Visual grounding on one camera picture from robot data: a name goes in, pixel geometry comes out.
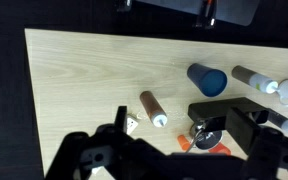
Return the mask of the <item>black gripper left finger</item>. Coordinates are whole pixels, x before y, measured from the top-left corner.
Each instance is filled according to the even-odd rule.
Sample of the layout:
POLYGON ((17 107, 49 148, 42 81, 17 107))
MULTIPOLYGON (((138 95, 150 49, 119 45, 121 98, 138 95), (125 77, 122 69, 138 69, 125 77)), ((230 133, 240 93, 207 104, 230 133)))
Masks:
POLYGON ((127 107, 126 106, 118 107, 114 125, 120 130, 122 130, 123 132, 127 132, 127 107))

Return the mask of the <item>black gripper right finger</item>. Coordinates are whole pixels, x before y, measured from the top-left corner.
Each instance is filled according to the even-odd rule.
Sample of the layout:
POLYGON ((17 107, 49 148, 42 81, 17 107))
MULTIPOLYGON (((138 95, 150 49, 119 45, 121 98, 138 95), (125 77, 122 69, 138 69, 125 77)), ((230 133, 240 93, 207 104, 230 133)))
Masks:
POLYGON ((240 109, 233 107, 226 115, 225 129, 247 155, 251 153, 261 128, 240 109))

